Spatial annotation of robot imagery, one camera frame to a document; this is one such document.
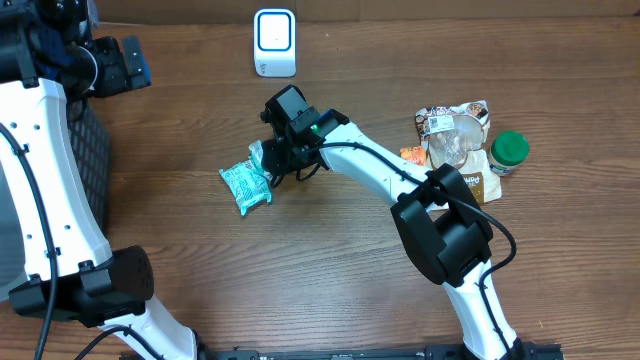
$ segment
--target white plug-in air freshener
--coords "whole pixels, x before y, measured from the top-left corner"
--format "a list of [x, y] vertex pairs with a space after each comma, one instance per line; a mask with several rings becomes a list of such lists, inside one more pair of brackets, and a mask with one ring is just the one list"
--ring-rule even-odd
[[265, 77], [296, 74], [296, 18], [286, 9], [263, 9], [253, 18], [253, 58]]

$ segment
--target small bottle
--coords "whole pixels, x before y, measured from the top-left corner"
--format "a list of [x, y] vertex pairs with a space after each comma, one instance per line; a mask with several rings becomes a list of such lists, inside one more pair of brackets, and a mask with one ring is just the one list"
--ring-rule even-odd
[[529, 143], [522, 134], [507, 131], [498, 136], [489, 151], [489, 168], [498, 176], [505, 176], [529, 155]]

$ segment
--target snack package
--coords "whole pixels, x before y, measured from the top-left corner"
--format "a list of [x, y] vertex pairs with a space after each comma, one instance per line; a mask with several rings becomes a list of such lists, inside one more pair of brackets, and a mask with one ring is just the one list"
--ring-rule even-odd
[[422, 146], [400, 149], [400, 157], [417, 165], [427, 165], [427, 154]]
[[420, 145], [434, 169], [444, 163], [460, 169], [469, 151], [482, 148], [491, 126], [485, 101], [423, 108], [415, 119]]
[[[489, 169], [483, 150], [491, 127], [486, 101], [423, 108], [416, 113], [415, 124], [427, 167], [437, 169], [444, 163], [456, 167], [479, 204], [502, 196], [500, 177]], [[405, 156], [418, 164], [414, 154]]]
[[262, 174], [267, 180], [271, 181], [273, 176], [271, 173], [262, 168], [262, 158], [264, 157], [264, 151], [262, 150], [262, 141], [258, 140], [249, 145], [249, 159], [253, 162], [256, 170], [259, 174]]
[[220, 175], [236, 198], [242, 216], [262, 200], [271, 202], [267, 179], [256, 169], [251, 159], [238, 163], [229, 170], [220, 169]]

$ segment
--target green cap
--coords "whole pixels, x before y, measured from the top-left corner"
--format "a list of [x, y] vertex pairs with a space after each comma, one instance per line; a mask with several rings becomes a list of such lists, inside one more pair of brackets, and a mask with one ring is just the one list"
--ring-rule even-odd
[[507, 131], [491, 145], [491, 155], [499, 163], [506, 166], [520, 164], [529, 155], [529, 143], [527, 138], [515, 131]]

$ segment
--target wooden table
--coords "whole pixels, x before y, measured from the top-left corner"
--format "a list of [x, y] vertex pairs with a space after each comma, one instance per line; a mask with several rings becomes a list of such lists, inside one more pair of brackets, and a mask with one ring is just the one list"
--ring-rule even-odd
[[[150, 254], [156, 294], [214, 349], [372, 349], [452, 343], [442, 288], [416, 271], [389, 209], [341, 175], [287, 177], [241, 217], [218, 170], [268, 139], [263, 104], [293, 82], [392, 151], [424, 106], [485, 99], [490, 141], [531, 155], [484, 208], [518, 240], [494, 279], [519, 336], [567, 359], [640, 355], [640, 22], [636, 18], [299, 24], [298, 75], [256, 76], [248, 25], [106, 27], [137, 34], [151, 88], [94, 100], [113, 138], [113, 248]], [[494, 259], [507, 242], [496, 235]], [[32, 356], [41, 320], [0, 306], [0, 358]], [[46, 358], [96, 334], [53, 325]], [[115, 359], [118, 339], [90, 358]]]

